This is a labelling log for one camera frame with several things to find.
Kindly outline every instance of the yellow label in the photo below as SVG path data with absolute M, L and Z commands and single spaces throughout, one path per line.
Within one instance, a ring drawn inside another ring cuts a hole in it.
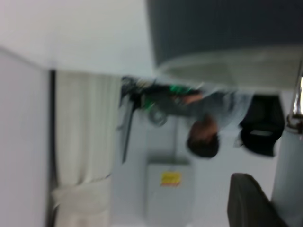
M 177 187 L 181 183 L 181 174 L 176 172 L 162 173 L 161 186 L 163 187 Z

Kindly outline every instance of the hand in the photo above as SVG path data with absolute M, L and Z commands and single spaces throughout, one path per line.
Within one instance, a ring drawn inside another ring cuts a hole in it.
M 195 94 L 195 95 L 187 95 L 187 96 L 184 96 L 182 98 L 183 102 L 185 104 L 190 104 L 190 103 L 194 103 L 196 101 L 199 101 L 201 100 L 203 97 L 202 97 L 202 94 L 199 93 L 199 94 Z

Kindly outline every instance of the gray shirt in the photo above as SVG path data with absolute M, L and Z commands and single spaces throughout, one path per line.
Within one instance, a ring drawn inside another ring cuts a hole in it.
M 215 92 L 200 101 L 187 105 L 191 116 L 203 120 L 209 114 L 219 129 L 228 125 L 238 125 L 245 117 L 253 94 L 244 94 L 238 91 Z
M 219 129 L 222 129 L 229 125 L 236 126 L 244 119 L 253 94 L 244 94 L 239 91 L 218 91 L 188 105 L 176 104 L 170 96 L 163 93 L 148 97 L 168 115 L 203 120 L 209 114 L 216 120 Z

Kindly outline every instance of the person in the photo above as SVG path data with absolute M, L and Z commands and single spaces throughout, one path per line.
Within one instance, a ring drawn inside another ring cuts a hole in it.
M 199 157 L 214 157 L 219 151 L 218 132 L 238 125 L 245 117 L 253 94 L 239 91 L 218 91 L 203 97 L 203 93 L 183 97 L 189 115 L 195 118 L 190 128 L 187 147 Z
M 146 97 L 166 115 L 194 119 L 188 134 L 187 148 L 199 157 L 212 158 L 219 151 L 219 131 L 240 124 L 249 109 L 253 94 L 204 88 L 193 94 L 172 95 L 160 88 Z

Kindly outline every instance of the dark hair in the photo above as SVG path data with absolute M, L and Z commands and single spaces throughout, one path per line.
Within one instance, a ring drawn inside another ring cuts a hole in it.
M 215 134 L 212 137 L 212 140 L 209 143 L 206 143 L 204 140 L 193 140 L 192 137 L 189 137 L 187 140 L 188 149 L 195 155 L 199 157 L 215 157 L 219 151 L 219 138 Z

